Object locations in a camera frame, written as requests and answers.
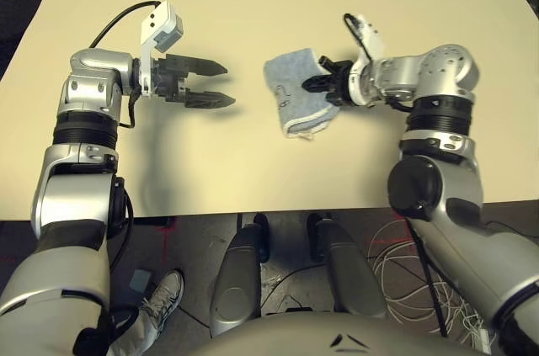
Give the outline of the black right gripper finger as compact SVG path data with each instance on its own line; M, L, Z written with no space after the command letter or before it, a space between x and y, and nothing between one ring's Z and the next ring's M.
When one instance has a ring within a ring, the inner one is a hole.
M318 64L329 73L338 73L344 65L342 61L332 61L327 56L321 56Z
M329 93L335 90L335 77L333 74L309 77L302 83L302 88L309 93Z

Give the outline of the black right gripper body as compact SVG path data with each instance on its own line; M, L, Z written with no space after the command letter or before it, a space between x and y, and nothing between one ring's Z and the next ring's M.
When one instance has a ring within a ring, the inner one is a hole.
M335 106L355 106L350 95L350 71L354 62L336 61L334 63L334 89L331 92L331 103Z

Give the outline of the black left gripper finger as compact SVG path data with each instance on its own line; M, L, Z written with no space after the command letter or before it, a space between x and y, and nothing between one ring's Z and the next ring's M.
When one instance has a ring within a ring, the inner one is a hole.
M208 59L189 58L189 72L204 77L214 77L227 74L227 69L220 63Z
M224 93L185 91L184 106L190 109L221 109L236 103L236 99Z

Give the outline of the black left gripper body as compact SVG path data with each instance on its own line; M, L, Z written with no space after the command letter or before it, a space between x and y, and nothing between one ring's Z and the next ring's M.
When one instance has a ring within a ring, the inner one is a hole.
M188 98L184 81L189 75L187 56L166 55L154 61L152 82L154 93L166 102L184 104Z

